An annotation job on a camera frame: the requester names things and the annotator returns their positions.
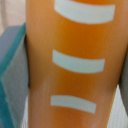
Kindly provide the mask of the gripper left finger with green pad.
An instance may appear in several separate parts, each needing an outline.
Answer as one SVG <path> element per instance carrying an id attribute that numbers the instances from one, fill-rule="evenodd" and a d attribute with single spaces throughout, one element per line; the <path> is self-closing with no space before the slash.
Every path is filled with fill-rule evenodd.
<path id="1" fill-rule="evenodd" d="M 20 128 L 28 95 L 26 25 L 10 26 L 0 37 L 0 128 Z"/>

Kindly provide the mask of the gripper right finger with green pad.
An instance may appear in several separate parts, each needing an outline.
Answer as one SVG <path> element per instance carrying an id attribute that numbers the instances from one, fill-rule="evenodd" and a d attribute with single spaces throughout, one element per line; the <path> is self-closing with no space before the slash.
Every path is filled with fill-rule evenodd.
<path id="1" fill-rule="evenodd" d="M 117 128 L 128 128 L 128 50 L 119 81 L 117 114 Z"/>

